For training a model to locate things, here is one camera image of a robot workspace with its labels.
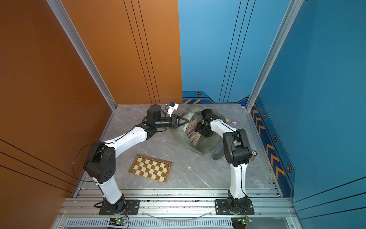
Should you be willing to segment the olive green tote bag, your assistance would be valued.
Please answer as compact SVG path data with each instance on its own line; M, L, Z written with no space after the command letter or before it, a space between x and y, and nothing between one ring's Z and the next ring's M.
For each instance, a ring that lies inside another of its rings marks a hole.
M210 110L214 117L218 117L226 123L226 118L217 109L205 105L190 105L178 109L178 116L188 123L177 129L169 130L169 133L190 151L202 156L210 154L213 160L219 160L224 156L222 135L213 131L210 136L206 137L197 131L197 128L203 130L204 115L202 112L206 109Z

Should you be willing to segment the light wooden folding fan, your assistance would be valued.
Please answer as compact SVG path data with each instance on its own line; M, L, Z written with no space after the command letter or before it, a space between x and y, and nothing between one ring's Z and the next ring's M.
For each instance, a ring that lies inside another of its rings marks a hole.
M230 118L226 119L226 123L235 128L238 128L240 126L240 121L231 121Z

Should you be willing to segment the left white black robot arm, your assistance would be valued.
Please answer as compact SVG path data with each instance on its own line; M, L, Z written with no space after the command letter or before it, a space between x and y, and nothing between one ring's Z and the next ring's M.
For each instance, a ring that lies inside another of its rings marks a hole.
M126 150L153 137L159 128L177 129L189 123L189 120L174 113L178 104L168 104L168 109L160 105L151 105L141 123L127 133L105 142L91 144L84 162L84 170L93 179L103 194L103 204L114 215L121 215L126 208L125 198L119 190L114 174L116 159Z

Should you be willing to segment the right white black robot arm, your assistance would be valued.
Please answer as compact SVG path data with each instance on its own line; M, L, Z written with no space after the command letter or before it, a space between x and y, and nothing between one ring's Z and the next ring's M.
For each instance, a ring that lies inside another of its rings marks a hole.
M255 151L251 149L244 129L236 129L214 114L213 110L202 111L203 121L196 131L204 137L217 133L223 139L223 155L230 165L231 184L228 191L228 206L233 214L246 212L250 198L246 191L246 169Z

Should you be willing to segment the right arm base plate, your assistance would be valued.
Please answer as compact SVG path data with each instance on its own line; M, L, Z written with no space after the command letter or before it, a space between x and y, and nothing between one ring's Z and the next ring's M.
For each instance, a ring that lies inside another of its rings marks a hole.
M251 200L245 200L241 204L234 204L228 199L216 199L214 201L216 215L254 215L254 205Z

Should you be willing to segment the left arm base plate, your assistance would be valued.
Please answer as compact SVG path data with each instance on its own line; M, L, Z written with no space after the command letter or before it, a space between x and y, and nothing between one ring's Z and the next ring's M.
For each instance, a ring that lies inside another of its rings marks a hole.
M138 214L140 208L140 200L128 199L119 200L115 204L110 204L106 200L103 200L99 215L128 215L135 216Z

